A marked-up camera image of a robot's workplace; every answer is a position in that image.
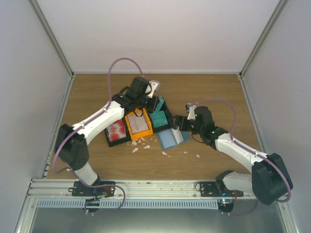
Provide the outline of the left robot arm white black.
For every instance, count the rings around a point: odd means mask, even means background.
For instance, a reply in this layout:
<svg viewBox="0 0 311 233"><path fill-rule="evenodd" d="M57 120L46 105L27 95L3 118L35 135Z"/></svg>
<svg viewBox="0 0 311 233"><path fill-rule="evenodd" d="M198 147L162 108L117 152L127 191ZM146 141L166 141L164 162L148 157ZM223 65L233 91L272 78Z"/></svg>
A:
<svg viewBox="0 0 311 233"><path fill-rule="evenodd" d="M99 176L89 164L88 145L104 129L138 109L153 110L158 103L155 92L160 83L135 77L130 86L113 95L107 104L88 118L72 126L63 124L58 131L54 162L61 159L83 183L89 196L100 191Z"/></svg>

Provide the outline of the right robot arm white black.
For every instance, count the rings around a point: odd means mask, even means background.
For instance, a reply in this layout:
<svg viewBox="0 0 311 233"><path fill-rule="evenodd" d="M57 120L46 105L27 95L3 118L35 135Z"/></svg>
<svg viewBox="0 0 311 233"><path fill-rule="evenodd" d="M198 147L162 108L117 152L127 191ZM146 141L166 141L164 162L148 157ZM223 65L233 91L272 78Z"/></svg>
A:
<svg viewBox="0 0 311 233"><path fill-rule="evenodd" d="M193 105L187 112L187 116L173 117L175 129L199 135L202 143L228 155L249 171L249 174L240 174L228 170L218 175L215 191L219 196L241 191L255 195L265 205L290 200L294 186L280 155L255 150L216 126L206 106Z"/></svg>

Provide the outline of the teal VIP chip card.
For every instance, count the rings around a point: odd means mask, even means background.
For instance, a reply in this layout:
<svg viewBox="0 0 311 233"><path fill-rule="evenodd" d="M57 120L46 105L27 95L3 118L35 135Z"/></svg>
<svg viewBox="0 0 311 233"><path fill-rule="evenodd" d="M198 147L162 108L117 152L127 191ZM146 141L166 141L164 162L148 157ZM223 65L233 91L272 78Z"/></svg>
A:
<svg viewBox="0 0 311 233"><path fill-rule="evenodd" d="M165 102L165 100L164 100L163 97L159 97L159 98L158 98L158 104L157 104L157 106L156 106L155 109L154 109L154 113L155 113L155 112L161 111L161 108L162 108L164 102Z"/></svg>

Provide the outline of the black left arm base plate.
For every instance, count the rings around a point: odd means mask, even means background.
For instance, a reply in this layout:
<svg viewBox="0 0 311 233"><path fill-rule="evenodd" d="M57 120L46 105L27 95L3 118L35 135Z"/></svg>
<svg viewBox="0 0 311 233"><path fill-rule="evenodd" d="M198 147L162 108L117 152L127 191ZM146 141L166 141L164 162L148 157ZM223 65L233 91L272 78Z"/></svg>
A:
<svg viewBox="0 0 311 233"><path fill-rule="evenodd" d="M105 185L105 187L91 188L82 184L80 181L75 181L73 187L70 187L68 191L74 197L112 197L114 196L114 185L115 182L112 181L96 181L95 186Z"/></svg>

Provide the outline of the teal card holder wallet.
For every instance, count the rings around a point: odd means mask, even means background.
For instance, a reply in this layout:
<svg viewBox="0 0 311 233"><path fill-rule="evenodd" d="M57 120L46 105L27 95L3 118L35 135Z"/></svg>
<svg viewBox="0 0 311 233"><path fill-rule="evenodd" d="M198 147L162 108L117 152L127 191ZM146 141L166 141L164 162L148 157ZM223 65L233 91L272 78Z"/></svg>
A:
<svg viewBox="0 0 311 233"><path fill-rule="evenodd" d="M182 132L173 128L157 133L157 137L163 150L170 149L190 141L188 132Z"/></svg>

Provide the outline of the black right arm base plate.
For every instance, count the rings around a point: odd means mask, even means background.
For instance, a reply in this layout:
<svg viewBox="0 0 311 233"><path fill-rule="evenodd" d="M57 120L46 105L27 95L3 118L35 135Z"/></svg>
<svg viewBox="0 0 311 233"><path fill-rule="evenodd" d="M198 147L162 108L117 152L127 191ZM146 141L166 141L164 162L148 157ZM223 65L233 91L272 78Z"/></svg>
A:
<svg viewBox="0 0 311 233"><path fill-rule="evenodd" d="M194 189L200 192L201 197L243 197L242 191L228 190L215 181L200 181L194 184Z"/></svg>

